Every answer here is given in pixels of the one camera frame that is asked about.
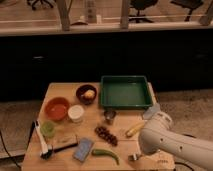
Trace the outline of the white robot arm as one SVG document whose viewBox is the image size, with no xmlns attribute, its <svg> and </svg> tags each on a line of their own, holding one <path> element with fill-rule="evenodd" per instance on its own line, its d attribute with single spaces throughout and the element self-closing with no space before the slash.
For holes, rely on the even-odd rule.
<svg viewBox="0 0 213 171">
<path fill-rule="evenodd" d="M 141 152 L 152 155 L 160 149 L 213 171 L 213 142 L 174 133 L 172 125 L 172 118 L 167 113 L 155 113 L 139 133 Z"/>
</svg>

